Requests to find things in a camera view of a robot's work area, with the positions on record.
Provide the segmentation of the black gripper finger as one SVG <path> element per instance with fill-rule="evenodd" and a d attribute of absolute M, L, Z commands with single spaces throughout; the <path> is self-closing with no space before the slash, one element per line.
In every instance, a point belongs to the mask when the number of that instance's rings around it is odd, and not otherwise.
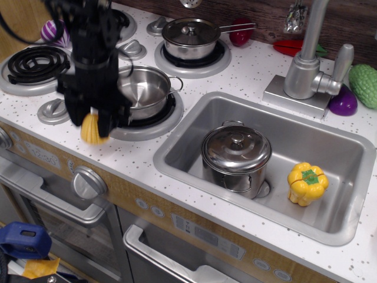
<path fill-rule="evenodd" d="M 81 126 L 91 107 L 76 96 L 65 96 L 64 100 L 71 121 L 74 125 Z"/>
<path fill-rule="evenodd" d="M 117 113 L 101 109 L 98 111 L 98 132 L 100 137 L 108 137 L 113 128 L 117 125 Z"/>

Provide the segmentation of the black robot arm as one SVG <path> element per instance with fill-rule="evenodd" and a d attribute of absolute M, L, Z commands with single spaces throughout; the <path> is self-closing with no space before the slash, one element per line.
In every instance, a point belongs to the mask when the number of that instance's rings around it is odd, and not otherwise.
<path fill-rule="evenodd" d="M 111 1 L 45 1 L 54 21 L 63 19 L 72 44 L 73 74 L 57 78 L 71 121 L 81 126 L 91 109 L 98 111 L 98 132 L 107 137 L 128 122 L 131 102 L 118 88 L 120 27 Z"/>

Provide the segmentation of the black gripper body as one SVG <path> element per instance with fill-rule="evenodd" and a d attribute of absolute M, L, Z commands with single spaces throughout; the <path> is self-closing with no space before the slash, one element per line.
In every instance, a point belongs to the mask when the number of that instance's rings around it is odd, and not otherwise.
<path fill-rule="evenodd" d="M 80 66 L 75 63 L 75 73 L 57 77 L 57 91 L 65 96 L 76 96 L 91 109 L 109 110 L 117 113 L 117 126 L 130 123 L 131 102 L 118 88 L 118 57 L 112 55 L 100 65 Z"/>

